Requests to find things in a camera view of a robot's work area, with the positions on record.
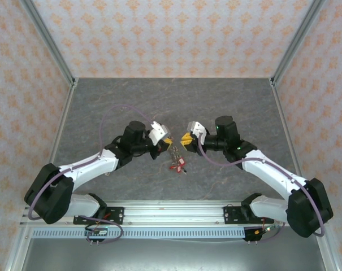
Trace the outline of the round metal keyring plate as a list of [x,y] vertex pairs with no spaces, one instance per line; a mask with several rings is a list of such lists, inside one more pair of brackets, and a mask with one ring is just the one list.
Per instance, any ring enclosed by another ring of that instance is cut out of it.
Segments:
[[175,145],[171,145],[171,147],[169,148],[168,151],[170,153],[171,160],[172,160],[171,166],[175,166],[174,170],[176,170],[176,171],[177,171],[177,167],[181,166],[182,171],[183,171],[183,166],[184,165],[180,165],[180,163],[179,163],[179,159],[183,158],[183,157],[179,154],[178,148]]

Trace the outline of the aluminium table edge bar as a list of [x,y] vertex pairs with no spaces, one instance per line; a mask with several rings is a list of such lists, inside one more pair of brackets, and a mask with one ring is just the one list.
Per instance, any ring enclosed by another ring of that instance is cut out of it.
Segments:
[[[286,114],[284,113],[280,96],[278,94],[276,84],[269,78],[269,83],[272,89],[273,96],[275,98],[276,106],[278,108],[278,112],[280,115],[280,119],[282,122],[282,126],[285,132],[285,136],[288,142],[288,146],[291,152],[291,157],[293,160],[293,165],[295,167],[296,173],[298,175],[304,176],[304,172],[301,168],[301,164],[297,157],[297,153],[292,142],[291,131],[289,129],[289,125],[287,124]],[[342,264],[340,262],[340,258],[337,254],[335,247],[335,240],[333,238],[333,231],[330,223],[326,223],[324,225],[324,236],[317,237],[318,247],[321,252],[323,264],[326,271],[342,271]]]
[[[60,143],[60,139],[63,133],[64,125],[66,122],[66,118],[70,109],[70,105],[72,103],[72,98],[74,91],[76,90],[77,83],[79,78],[75,78],[70,83],[70,88],[68,90],[68,94],[66,96],[65,104],[63,106],[63,111],[60,116],[60,121],[58,123],[57,132],[54,138],[54,143],[51,149],[50,156],[48,158],[48,162],[52,163],[56,157],[57,149]],[[20,223],[17,225],[17,235],[14,237],[14,244],[10,251],[10,255],[8,257],[7,264],[5,266],[5,271],[22,271],[25,263],[25,258],[29,249],[30,242],[32,240],[33,228],[38,224],[41,225],[40,220],[36,220],[35,222],[30,222],[28,220],[25,212],[28,210],[26,206],[24,208],[23,214],[20,218]]]

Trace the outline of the small green circuit board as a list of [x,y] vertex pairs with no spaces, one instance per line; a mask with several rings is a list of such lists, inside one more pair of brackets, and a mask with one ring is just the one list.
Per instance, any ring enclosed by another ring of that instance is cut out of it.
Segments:
[[264,235],[265,233],[271,231],[271,230],[274,229],[274,228],[276,228],[276,226],[275,226],[275,225],[272,225],[272,226],[268,226],[268,227],[266,227],[266,228],[258,228],[258,229],[255,229],[254,232],[255,232],[256,230],[259,230],[260,233],[259,233],[259,234],[256,234],[256,235]]
[[85,236],[86,237],[106,237],[108,236],[108,229],[107,228],[86,229]]

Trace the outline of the grey metal panel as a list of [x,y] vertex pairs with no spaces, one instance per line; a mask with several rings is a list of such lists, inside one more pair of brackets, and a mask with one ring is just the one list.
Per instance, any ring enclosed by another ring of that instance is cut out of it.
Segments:
[[317,242],[282,233],[258,244],[123,239],[34,239],[22,271],[326,271]]

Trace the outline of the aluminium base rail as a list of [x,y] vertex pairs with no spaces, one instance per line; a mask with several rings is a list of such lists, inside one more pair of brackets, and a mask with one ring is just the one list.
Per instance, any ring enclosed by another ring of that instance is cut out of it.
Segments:
[[[113,200],[107,207],[124,207],[123,227],[129,228],[191,228],[191,227],[260,227],[270,224],[225,224],[223,207],[240,206],[230,200]],[[257,217],[286,222],[286,202],[262,197],[254,204]]]

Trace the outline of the aluminium frame post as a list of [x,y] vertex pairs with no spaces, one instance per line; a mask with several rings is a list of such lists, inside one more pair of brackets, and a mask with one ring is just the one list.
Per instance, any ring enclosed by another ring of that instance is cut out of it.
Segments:
[[320,9],[323,7],[326,0],[313,0],[310,7],[308,8],[301,24],[296,30],[295,35],[293,36],[291,43],[287,47],[285,54],[283,55],[274,75],[270,77],[270,84],[273,87],[276,87],[288,66],[290,65],[295,53],[300,47],[302,41],[307,35],[309,29],[314,23],[314,20],[317,18]]
[[72,75],[70,68],[68,67],[62,53],[60,52],[57,44],[55,43],[48,27],[46,26],[43,18],[41,17],[35,3],[33,0],[19,0],[19,2],[24,7],[27,12],[29,18],[33,22],[37,32],[41,36],[44,41],[46,47],[49,49],[50,54],[54,58],[58,68],[60,69],[62,75],[66,79],[66,81],[73,85],[75,82],[75,78]]

